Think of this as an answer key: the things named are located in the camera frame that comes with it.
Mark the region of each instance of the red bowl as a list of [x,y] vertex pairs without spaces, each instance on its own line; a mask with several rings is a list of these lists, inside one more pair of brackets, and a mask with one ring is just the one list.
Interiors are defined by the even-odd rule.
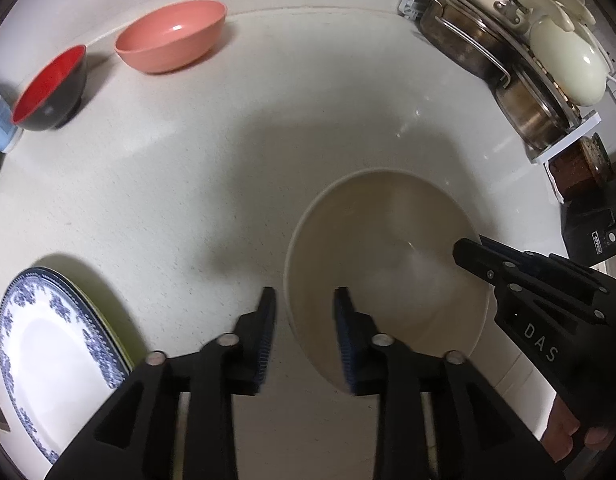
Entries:
[[26,130],[47,130],[69,121],[86,86],[86,46],[55,57],[17,99],[11,121]]

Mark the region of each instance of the finger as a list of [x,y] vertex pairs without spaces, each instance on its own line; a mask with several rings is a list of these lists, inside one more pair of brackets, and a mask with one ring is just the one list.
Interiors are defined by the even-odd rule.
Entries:
[[568,435],[574,435],[581,426],[581,423],[576,419],[570,411],[570,408],[568,408],[566,403],[563,402],[563,399],[559,396],[555,397],[554,403],[552,404],[552,411],[550,412],[550,416],[548,418],[548,424],[551,422],[553,424],[556,423],[561,425],[563,431],[568,433]]
[[607,428],[590,428],[585,434],[585,447],[594,451],[603,451],[608,449],[608,446],[614,439],[616,431],[608,430]]
[[548,427],[541,437],[541,443],[554,462],[568,456],[574,445],[572,437],[557,425]]

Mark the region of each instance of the blue and white plate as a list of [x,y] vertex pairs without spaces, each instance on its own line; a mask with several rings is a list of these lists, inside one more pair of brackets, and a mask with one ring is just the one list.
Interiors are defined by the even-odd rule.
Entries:
[[0,365],[19,420],[51,463],[129,373],[87,299],[43,267],[24,270],[2,299]]

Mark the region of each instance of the label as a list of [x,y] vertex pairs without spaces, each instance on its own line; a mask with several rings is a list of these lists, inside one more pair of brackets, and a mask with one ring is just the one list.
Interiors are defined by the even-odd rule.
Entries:
[[592,233],[592,240],[594,241],[594,249],[596,250],[596,253],[597,254],[603,253],[603,250],[601,249],[601,241],[599,240],[598,231],[595,231]]

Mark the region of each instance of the white countertop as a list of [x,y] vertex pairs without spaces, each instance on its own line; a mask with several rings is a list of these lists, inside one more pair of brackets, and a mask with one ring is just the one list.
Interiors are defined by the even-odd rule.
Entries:
[[[376,401],[326,383],[287,322],[283,261],[305,208],[346,174],[399,168],[453,197],[480,233],[564,254],[558,205],[485,83],[403,18],[268,10],[229,17],[226,40],[169,75],[111,57],[69,124],[24,133],[0,174],[0,299],[36,262],[72,270],[106,288],[149,349],[174,356],[229,330],[275,286],[267,382],[235,399],[240,478],[370,478]],[[553,392],[492,316],[473,361],[540,430]],[[0,403],[12,428],[2,444],[43,478],[49,464],[1,373]]]

